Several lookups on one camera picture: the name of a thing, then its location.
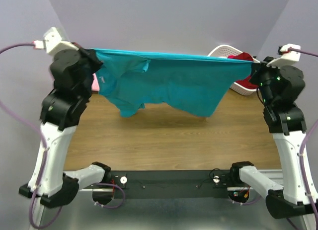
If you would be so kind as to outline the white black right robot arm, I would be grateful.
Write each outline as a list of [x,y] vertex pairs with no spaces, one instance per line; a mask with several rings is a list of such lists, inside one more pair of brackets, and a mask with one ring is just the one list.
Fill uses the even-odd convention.
[[263,116],[279,153],[283,184],[275,183],[248,161],[232,164],[229,182],[234,186],[245,183],[254,189],[275,219],[313,214],[318,193],[306,157],[305,116],[295,104],[305,88],[304,74],[294,66],[276,68],[265,62],[254,63],[250,82],[259,87],[263,98]]

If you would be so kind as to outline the teal t-shirt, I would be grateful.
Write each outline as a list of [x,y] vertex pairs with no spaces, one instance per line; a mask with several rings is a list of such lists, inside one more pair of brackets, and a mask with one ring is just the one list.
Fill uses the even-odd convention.
[[233,83],[220,61],[207,56],[96,49],[99,93],[131,117],[146,104],[166,103],[199,117],[211,116]]

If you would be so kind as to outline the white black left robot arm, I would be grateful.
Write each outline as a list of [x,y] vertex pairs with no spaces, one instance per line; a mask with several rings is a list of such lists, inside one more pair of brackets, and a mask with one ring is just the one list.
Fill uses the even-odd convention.
[[53,90],[43,99],[40,114],[40,144],[31,179],[19,188],[27,198],[40,198],[41,205],[53,209],[68,205],[78,191],[96,184],[110,183],[111,168],[99,162],[64,172],[67,151],[92,95],[93,74],[103,62],[93,49],[66,49],[53,57],[50,72]]

